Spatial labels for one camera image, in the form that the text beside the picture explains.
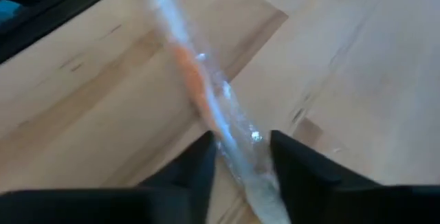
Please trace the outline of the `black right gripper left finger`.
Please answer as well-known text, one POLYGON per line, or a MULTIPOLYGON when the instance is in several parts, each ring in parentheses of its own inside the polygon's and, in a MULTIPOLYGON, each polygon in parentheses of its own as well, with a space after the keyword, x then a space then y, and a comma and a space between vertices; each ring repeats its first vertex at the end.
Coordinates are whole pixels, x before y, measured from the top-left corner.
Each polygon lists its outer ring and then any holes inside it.
POLYGON ((1 222, 205 223, 216 153, 207 131, 133 187, 9 191, 1 194, 1 222))

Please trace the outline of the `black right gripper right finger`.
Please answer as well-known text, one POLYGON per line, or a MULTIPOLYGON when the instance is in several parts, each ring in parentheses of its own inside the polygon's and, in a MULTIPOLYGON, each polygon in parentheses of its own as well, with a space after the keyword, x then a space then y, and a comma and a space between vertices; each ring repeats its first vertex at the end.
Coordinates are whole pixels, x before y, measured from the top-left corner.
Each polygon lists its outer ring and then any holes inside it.
POLYGON ((439 223, 439 186, 384 186, 273 130, 270 150, 292 223, 439 223))

